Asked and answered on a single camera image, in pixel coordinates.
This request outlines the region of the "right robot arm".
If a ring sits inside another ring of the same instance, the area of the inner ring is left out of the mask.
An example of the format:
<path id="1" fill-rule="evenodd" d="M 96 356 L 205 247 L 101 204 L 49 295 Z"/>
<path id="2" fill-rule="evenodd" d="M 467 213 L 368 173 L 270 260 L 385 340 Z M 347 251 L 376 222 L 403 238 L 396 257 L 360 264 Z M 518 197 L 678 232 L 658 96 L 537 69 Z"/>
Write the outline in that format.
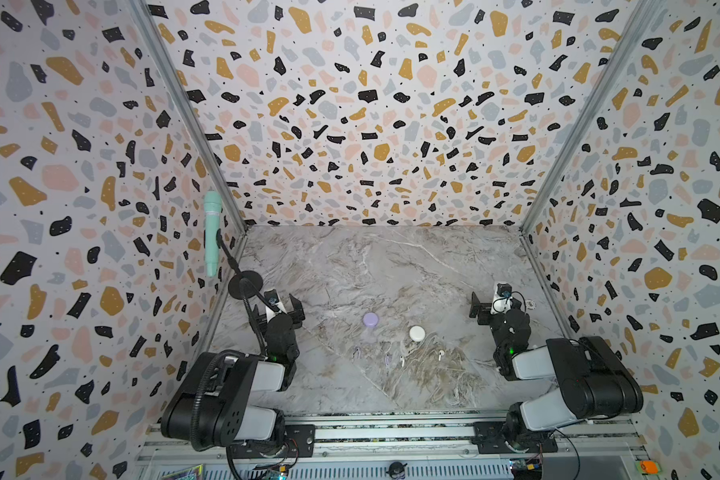
<path id="1" fill-rule="evenodd" d="M 469 317 L 490 329 L 493 360 L 504 379 L 556 382 L 544 395 L 510 406 L 504 421 L 475 423 L 472 443 L 479 453 L 554 453 L 560 428 L 642 410 L 640 387 L 603 338 L 550 338 L 532 348 L 525 298 L 509 284 L 499 283 L 490 302 L 473 294 Z"/>

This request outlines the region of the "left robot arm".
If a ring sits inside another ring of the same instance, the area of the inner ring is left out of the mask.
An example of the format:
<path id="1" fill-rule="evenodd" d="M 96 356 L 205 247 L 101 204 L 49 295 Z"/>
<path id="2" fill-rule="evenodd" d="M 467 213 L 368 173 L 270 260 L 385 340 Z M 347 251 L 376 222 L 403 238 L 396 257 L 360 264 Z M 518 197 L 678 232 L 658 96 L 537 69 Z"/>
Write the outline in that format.
<path id="1" fill-rule="evenodd" d="M 258 354 L 225 349 L 198 356 L 160 419 L 161 434 L 183 440 L 197 452 L 222 448 L 232 477 L 235 462 L 258 459 L 252 479 L 286 479 L 300 457 L 311 454 L 305 433 L 291 433 L 285 414 L 250 403 L 256 392 L 284 392 L 291 385 L 300 350 L 295 331 L 305 313 L 300 300 L 286 307 L 274 290 L 245 294 L 243 304 L 259 342 Z"/>

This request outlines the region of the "purple earbud charging case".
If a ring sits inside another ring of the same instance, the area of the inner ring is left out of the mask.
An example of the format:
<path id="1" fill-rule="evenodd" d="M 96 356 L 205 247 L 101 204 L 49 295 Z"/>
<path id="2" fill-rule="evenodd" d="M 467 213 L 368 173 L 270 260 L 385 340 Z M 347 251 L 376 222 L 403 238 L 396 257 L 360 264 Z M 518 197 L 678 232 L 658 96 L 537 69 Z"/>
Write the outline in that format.
<path id="1" fill-rule="evenodd" d="M 379 324 L 379 316 L 373 312 L 367 312 L 362 317 L 362 322 L 367 328 L 375 328 Z"/>

